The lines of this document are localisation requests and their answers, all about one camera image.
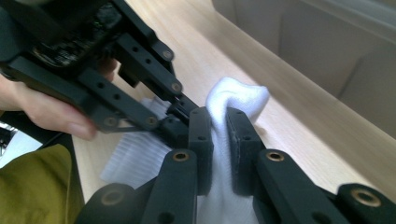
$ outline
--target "screw hole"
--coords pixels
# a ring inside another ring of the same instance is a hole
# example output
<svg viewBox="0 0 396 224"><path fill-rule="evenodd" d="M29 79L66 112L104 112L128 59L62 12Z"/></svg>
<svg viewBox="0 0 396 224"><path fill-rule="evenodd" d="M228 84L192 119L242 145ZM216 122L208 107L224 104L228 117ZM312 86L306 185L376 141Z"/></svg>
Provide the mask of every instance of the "screw hole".
<svg viewBox="0 0 396 224"><path fill-rule="evenodd" d="M96 85L99 89L103 89L105 87L105 83L103 82L98 82L98 84Z"/></svg>
<svg viewBox="0 0 396 224"><path fill-rule="evenodd" d="M147 123L149 125L155 125L157 123L157 119L154 118L154 117L149 117L148 120L147 120Z"/></svg>
<svg viewBox="0 0 396 224"><path fill-rule="evenodd" d="M115 118L106 118L104 124L108 127L115 127L118 124L117 119Z"/></svg>

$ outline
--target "human hand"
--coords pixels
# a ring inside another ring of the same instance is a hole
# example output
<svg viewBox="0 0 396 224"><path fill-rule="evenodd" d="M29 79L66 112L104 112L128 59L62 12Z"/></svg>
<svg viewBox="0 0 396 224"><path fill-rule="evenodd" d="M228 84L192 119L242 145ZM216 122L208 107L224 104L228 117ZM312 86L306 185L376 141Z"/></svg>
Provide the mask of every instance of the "human hand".
<svg viewBox="0 0 396 224"><path fill-rule="evenodd" d="M99 72L111 81L116 67L115 60L103 60ZM92 140L96 136L93 122L73 106L1 75L0 110L23 110L34 124L43 129L70 133L86 140Z"/></svg>

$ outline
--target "yellow clothing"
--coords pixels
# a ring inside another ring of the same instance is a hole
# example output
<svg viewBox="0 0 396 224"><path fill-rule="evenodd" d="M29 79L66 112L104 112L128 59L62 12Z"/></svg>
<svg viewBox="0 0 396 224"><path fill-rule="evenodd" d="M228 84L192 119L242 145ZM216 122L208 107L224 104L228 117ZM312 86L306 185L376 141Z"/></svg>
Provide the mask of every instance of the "yellow clothing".
<svg viewBox="0 0 396 224"><path fill-rule="evenodd" d="M74 223L83 206L68 150L56 145L0 169L0 223Z"/></svg>

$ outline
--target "black plastic part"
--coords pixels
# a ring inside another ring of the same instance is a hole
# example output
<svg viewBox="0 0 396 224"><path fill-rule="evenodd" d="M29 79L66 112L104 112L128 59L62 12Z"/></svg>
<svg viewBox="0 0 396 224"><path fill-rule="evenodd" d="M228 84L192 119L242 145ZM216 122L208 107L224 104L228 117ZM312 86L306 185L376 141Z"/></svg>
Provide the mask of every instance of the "black plastic part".
<svg viewBox="0 0 396 224"><path fill-rule="evenodd" d="M0 148L7 147L12 138L12 131L0 127Z"/></svg>
<svg viewBox="0 0 396 224"><path fill-rule="evenodd" d="M280 218L271 203L264 203L258 198L253 198L253 209L260 224L278 224Z"/></svg>
<svg viewBox="0 0 396 224"><path fill-rule="evenodd" d="M231 150L233 191L239 195L252 195L255 166L259 152L265 145L257 135L248 116L241 110L227 108L227 128Z"/></svg>
<svg viewBox="0 0 396 224"><path fill-rule="evenodd" d="M86 21L107 1L50 1L42 6L27 6L15 0L2 0L0 5L26 29L26 33L50 44Z"/></svg>
<svg viewBox="0 0 396 224"><path fill-rule="evenodd" d="M361 184L341 186L335 204L351 223L396 223L396 204L377 190Z"/></svg>
<svg viewBox="0 0 396 224"><path fill-rule="evenodd" d="M349 223L285 152L260 152L257 171L281 223Z"/></svg>
<svg viewBox="0 0 396 224"><path fill-rule="evenodd" d="M51 45L35 43L29 51L59 73L69 68L76 72L76 67L92 55L98 60L111 57L111 48L107 46L111 46L108 43L117 36L121 19L121 14L111 3L104 4L90 20L84 21L59 42Z"/></svg>
<svg viewBox="0 0 396 224"><path fill-rule="evenodd" d="M213 142L211 119L206 107L196 108L190 114L189 147L198 159L198 195L206 195L212 185Z"/></svg>
<svg viewBox="0 0 396 224"><path fill-rule="evenodd" d="M78 215L76 224L130 224L134 220L134 189L110 184L97 190Z"/></svg>
<svg viewBox="0 0 396 224"><path fill-rule="evenodd" d="M129 211L133 216L131 224L141 223L155 180L156 177L134 191L134 198L130 201L134 207Z"/></svg>
<svg viewBox="0 0 396 224"><path fill-rule="evenodd" d="M163 160L141 223L195 223L196 197L196 155L190 150L173 150Z"/></svg>
<svg viewBox="0 0 396 224"><path fill-rule="evenodd" d="M138 127L152 131L159 126L157 116L153 112L98 74L97 71L87 68L77 77L77 81L91 91L96 99L105 102L110 108L125 116Z"/></svg>
<svg viewBox="0 0 396 224"><path fill-rule="evenodd" d="M123 18L126 19L126 31L133 35L146 50L169 70L169 72L174 74L171 64L171 61L174 59L174 52L155 35L155 32L131 10L124 0L113 0L112 2L123 15Z"/></svg>
<svg viewBox="0 0 396 224"><path fill-rule="evenodd" d="M106 125L104 121L107 118L118 120L118 115L75 83L66 81L23 57L14 60L7 72L30 88L75 106L91 118L100 130L104 132L116 130L117 125Z"/></svg>
<svg viewBox="0 0 396 224"><path fill-rule="evenodd" d="M124 34L114 45L121 63L121 77L140 80L157 96L173 103L182 91L181 83L131 35Z"/></svg>
<svg viewBox="0 0 396 224"><path fill-rule="evenodd" d="M19 25L9 17L6 11L0 7L0 68L5 67L22 51L30 46L29 35L26 35Z"/></svg>
<svg viewBox="0 0 396 224"><path fill-rule="evenodd" d="M177 97L177 100L169 106L166 113L175 115L183 123L189 125L191 111L195 108L198 108L198 105L184 94L181 94Z"/></svg>
<svg viewBox="0 0 396 224"><path fill-rule="evenodd" d="M188 146L189 127L174 115L161 120L156 133L165 139L166 145L172 149L182 149Z"/></svg>

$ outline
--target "brass screw insert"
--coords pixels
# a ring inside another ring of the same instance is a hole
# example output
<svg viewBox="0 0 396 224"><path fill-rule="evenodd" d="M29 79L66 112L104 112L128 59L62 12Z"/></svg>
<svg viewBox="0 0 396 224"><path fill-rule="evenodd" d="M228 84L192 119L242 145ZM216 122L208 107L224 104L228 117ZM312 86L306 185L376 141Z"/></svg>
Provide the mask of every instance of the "brass screw insert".
<svg viewBox="0 0 396 224"><path fill-rule="evenodd" d="M381 200L367 189L353 189L350 193L359 203L370 207L381 206Z"/></svg>
<svg viewBox="0 0 396 224"><path fill-rule="evenodd" d="M112 189L106 192L102 196L101 202L103 205L112 206L112 205L116 205L117 203L120 203L124 197L125 197L124 192L119 191L117 189Z"/></svg>
<svg viewBox="0 0 396 224"><path fill-rule="evenodd" d="M266 156L271 161L283 161L283 160L285 160L285 157L282 154L278 153L278 152L268 152Z"/></svg>
<svg viewBox="0 0 396 224"><path fill-rule="evenodd" d="M178 152L173 156L174 161L187 161L190 155L187 152Z"/></svg>

